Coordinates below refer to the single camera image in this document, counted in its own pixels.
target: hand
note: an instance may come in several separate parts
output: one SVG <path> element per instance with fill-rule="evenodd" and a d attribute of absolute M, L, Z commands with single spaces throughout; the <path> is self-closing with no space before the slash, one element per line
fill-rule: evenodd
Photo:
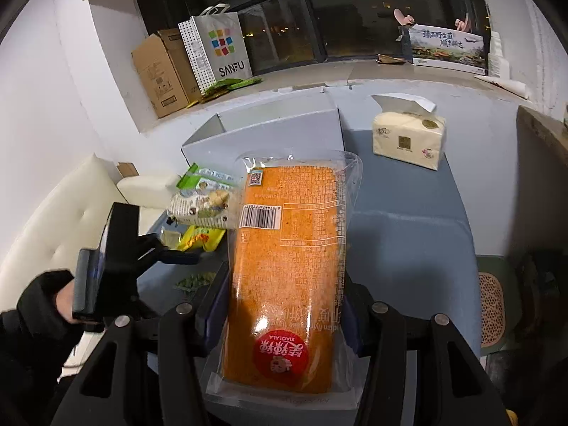
<path fill-rule="evenodd" d="M 55 295 L 55 307 L 61 317 L 70 324 L 78 324 L 79 320 L 73 318 L 73 292 L 75 291 L 75 279 L 71 280 Z"/>

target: white leather sofa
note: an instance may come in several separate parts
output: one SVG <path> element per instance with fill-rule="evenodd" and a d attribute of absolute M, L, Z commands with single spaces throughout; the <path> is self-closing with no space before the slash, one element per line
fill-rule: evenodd
<path fill-rule="evenodd" d="M 141 206 L 146 233 L 175 193 L 178 175 L 125 177 L 116 186 L 95 155 L 68 174 L 35 210 L 0 265 L 0 311 L 16 306 L 22 291 L 46 270 L 73 274 L 81 248 L 96 248 L 114 202 Z M 64 368 L 76 373 L 100 334 L 85 333 Z"/>

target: table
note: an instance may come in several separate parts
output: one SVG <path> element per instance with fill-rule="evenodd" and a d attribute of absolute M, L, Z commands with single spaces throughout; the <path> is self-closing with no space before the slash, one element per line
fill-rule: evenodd
<path fill-rule="evenodd" d="M 362 283 L 376 300 L 414 317 L 447 314 L 472 347 L 481 350 L 481 299 L 473 238 L 468 218 L 448 161 L 438 171 L 374 155 L 371 131 L 343 130 L 345 150 L 363 161 L 363 180 L 348 227 L 346 268 L 354 282 Z M 165 217 L 158 220 L 163 223 Z M 217 270 L 225 258 L 226 243 L 193 267 L 196 272 Z M 187 275 L 187 266 L 157 264 L 138 280 L 140 296 L 158 312 L 184 300 L 173 286 Z M 355 370 L 366 372 L 368 360 Z M 208 364 L 196 360 L 206 386 Z M 409 353 L 407 391 L 402 425 L 414 417 L 416 357 Z M 287 410 L 255 405 L 229 407 L 206 401 L 207 408 L 238 425 L 289 426 L 353 424 L 356 411 Z"/>

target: red circular logo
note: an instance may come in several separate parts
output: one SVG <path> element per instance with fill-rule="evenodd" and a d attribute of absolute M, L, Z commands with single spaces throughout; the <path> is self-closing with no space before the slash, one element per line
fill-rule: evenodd
<path fill-rule="evenodd" d="M 294 385 L 308 365 L 308 348 L 297 334 L 273 330 L 255 342 L 253 361 L 263 376 Z"/>

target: plastic wrapper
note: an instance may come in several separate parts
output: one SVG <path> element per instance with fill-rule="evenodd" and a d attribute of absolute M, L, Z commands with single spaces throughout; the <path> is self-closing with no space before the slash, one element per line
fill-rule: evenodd
<path fill-rule="evenodd" d="M 169 217 L 186 225 L 217 229 L 235 226 L 232 176 L 193 163 L 177 186 L 180 191 L 166 209 Z"/>
<path fill-rule="evenodd" d="M 346 229 L 362 162 L 326 151 L 255 153 L 239 164 L 232 292 L 219 369 L 207 392 L 218 402 L 306 408 L 332 396 L 334 408 L 355 408 L 353 353 L 340 310 Z M 284 400 L 291 396 L 296 402 Z"/>
<path fill-rule="evenodd" d="M 160 229 L 160 241 L 170 250 L 175 250 L 181 242 L 181 233 L 176 230 L 168 230 L 162 226 Z"/>

